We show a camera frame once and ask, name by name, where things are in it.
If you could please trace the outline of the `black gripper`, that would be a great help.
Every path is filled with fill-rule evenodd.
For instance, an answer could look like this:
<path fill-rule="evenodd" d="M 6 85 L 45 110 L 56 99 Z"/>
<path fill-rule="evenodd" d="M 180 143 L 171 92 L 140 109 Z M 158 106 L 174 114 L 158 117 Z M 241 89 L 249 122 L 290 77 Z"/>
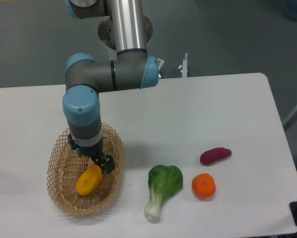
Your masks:
<path fill-rule="evenodd" d="M 110 174 L 115 169 L 115 162 L 111 155 L 103 154 L 103 138 L 92 146 L 81 146 L 72 138 L 71 133 L 67 136 L 71 150 L 78 153 L 78 156 L 90 157 L 96 160 L 96 165 L 99 166 L 103 174 Z"/>

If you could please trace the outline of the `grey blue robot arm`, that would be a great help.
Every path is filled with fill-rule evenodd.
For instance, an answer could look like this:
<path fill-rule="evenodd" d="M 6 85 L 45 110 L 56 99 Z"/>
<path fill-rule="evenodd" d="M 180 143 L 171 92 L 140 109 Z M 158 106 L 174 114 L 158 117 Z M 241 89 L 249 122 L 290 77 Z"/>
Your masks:
<path fill-rule="evenodd" d="M 102 172 L 109 174 L 115 163 L 111 155 L 103 153 L 99 94 L 156 86 L 158 60 L 147 53 L 141 1 L 68 0 L 66 7 L 72 17 L 107 16 L 113 22 L 117 58 L 97 62 L 89 54 L 72 55 L 66 63 L 66 91 L 62 98 L 71 149 L 91 158 Z"/>

